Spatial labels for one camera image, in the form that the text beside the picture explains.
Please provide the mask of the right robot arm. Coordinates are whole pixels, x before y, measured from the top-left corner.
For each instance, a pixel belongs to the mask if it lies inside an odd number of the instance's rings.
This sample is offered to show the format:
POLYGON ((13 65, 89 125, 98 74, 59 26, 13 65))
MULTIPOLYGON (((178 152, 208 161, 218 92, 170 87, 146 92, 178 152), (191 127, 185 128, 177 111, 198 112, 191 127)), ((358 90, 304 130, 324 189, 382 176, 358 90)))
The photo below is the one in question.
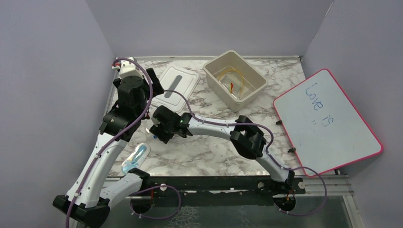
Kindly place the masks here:
POLYGON ((286 193, 293 188, 294 172, 269 153, 274 141, 272 131, 267 130, 270 134, 267 141, 262 131, 264 126, 244 115, 235 120, 219 120, 192 112, 179 115, 161 105, 153 113, 152 121, 149 131, 163 143, 168 143, 175 135, 182 138, 205 135, 228 140, 240 156, 255 160, 270 174, 278 192, 286 193))

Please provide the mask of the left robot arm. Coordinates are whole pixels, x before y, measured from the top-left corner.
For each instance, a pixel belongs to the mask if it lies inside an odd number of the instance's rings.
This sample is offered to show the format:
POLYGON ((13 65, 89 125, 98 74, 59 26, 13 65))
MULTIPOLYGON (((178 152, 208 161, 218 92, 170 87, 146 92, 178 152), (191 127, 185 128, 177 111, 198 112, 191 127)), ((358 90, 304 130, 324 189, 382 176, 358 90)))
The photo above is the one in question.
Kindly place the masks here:
POLYGON ((110 210, 131 193, 144 195, 149 190, 149 175, 143 171, 130 171, 109 187, 103 184, 118 155, 148 118, 151 100, 163 94, 163 88, 153 68, 139 68, 143 76, 119 70, 113 81, 118 100, 103 117, 99 134, 79 177, 64 195, 53 200, 53 206, 66 215, 65 227, 71 221, 88 228, 101 227, 110 210))

